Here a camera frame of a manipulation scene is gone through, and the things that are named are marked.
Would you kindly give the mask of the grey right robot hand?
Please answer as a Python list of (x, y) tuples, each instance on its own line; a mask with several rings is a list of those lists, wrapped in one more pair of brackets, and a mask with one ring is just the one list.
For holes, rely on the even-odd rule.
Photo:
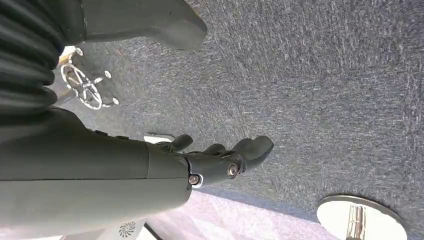
[(193, 188), (254, 170), (274, 144), (245, 138), (182, 153), (188, 135), (152, 144), (86, 128), (50, 89), (66, 46), (149, 37), (193, 50), (207, 25), (184, 0), (0, 3), (0, 237), (83, 233), (184, 205)]

